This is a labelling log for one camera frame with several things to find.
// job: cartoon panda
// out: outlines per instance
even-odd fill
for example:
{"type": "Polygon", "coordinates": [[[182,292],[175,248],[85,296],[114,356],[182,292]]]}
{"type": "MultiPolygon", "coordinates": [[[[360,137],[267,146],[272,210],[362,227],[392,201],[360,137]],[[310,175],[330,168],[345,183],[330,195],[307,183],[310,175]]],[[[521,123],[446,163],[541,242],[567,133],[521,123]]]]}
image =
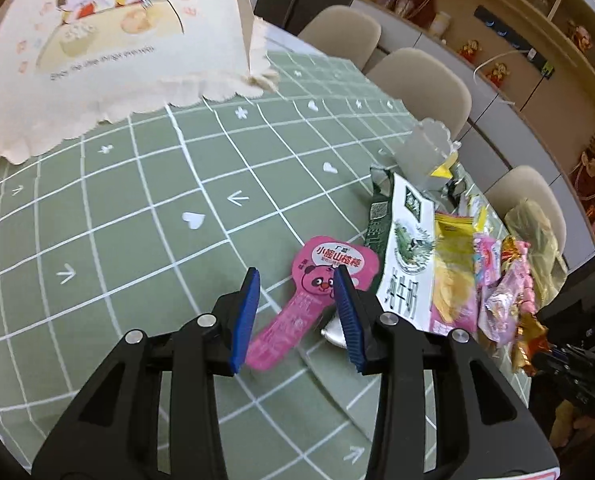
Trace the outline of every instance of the cartoon panda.
{"type": "Polygon", "coordinates": [[[309,265],[304,269],[302,287],[316,296],[333,297],[333,267],[309,265]]]}

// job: white cable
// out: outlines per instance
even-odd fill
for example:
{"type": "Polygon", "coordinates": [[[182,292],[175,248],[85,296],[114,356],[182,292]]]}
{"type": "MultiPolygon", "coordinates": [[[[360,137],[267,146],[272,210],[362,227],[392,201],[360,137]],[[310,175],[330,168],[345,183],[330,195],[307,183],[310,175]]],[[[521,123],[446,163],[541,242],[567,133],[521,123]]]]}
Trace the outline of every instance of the white cable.
{"type": "MultiPolygon", "coordinates": [[[[502,54],[498,54],[497,56],[493,56],[491,59],[487,59],[481,65],[479,65],[475,70],[473,70],[473,83],[475,86],[478,86],[477,82],[477,71],[480,70],[483,66],[488,65],[490,62],[495,61],[496,59],[500,59],[500,57],[508,56],[509,54],[528,54],[531,50],[510,50],[508,52],[503,52],[502,54]]],[[[499,104],[503,105],[514,105],[515,101],[498,101],[499,104]]]]}

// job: beige chair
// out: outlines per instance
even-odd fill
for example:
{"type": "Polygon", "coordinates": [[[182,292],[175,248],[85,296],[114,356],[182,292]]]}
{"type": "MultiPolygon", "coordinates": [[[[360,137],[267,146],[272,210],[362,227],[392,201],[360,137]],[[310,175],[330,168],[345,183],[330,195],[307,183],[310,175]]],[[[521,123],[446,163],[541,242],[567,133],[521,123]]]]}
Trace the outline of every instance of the beige chair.
{"type": "Polygon", "coordinates": [[[566,222],[562,209],[546,180],[530,166],[518,166],[504,175],[486,192],[486,198],[502,219],[522,200],[535,200],[551,221],[560,251],[564,249],[566,222]]]}
{"type": "Polygon", "coordinates": [[[320,12],[298,38],[327,56],[350,59],[362,70],[375,50],[382,26],[351,7],[333,6],[320,12]]]}
{"type": "Polygon", "coordinates": [[[433,56],[401,48],[385,57],[367,77],[387,94],[401,99],[413,116],[442,121],[455,139],[471,112],[465,83],[433,56]]]}

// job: cartoon table illustration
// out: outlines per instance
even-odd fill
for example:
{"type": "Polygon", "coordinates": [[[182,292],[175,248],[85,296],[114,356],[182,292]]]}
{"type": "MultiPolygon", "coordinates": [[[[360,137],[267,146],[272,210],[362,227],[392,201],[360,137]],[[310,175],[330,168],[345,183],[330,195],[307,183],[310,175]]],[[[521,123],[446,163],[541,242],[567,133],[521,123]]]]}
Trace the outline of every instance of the cartoon table illustration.
{"type": "Polygon", "coordinates": [[[106,9],[57,27],[38,56],[37,69],[55,72],[78,58],[120,53],[147,46],[154,38],[183,33],[182,22],[168,0],[106,9]]]}

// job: silver screw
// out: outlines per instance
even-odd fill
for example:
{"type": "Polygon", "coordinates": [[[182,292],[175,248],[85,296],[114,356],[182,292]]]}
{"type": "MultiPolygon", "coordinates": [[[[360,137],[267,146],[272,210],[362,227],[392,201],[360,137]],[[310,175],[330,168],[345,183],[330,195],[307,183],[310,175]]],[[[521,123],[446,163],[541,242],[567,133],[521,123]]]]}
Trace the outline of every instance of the silver screw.
{"type": "Polygon", "coordinates": [[[130,345],[135,345],[136,343],[142,341],[143,337],[144,334],[142,333],[142,330],[131,330],[131,332],[127,333],[127,335],[124,336],[124,341],[126,341],[130,345]]]}
{"type": "Polygon", "coordinates": [[[397,314],[392,312],[384,312],[380,314],[379,320],[386,326],[394,326],[397,325],[397,322],[400,320],[400,318],[397,316],[397,314]]]}
{"type": "Polygon", "coordinates": [[[215,325],[218,322],[218,318],[213,316],[213,314],[202,314],[198,317],[198,325],[202,328],[208,328],[209,326],[215,325]]]}
{"type": "Polygon", "coordinates": [[[466,330],[462,330],[461,328],[453,330],[453,339],[455,339],[455,341],[458,343],[468,343],[470,337],[471,336],[468,335],[466,330]]]}

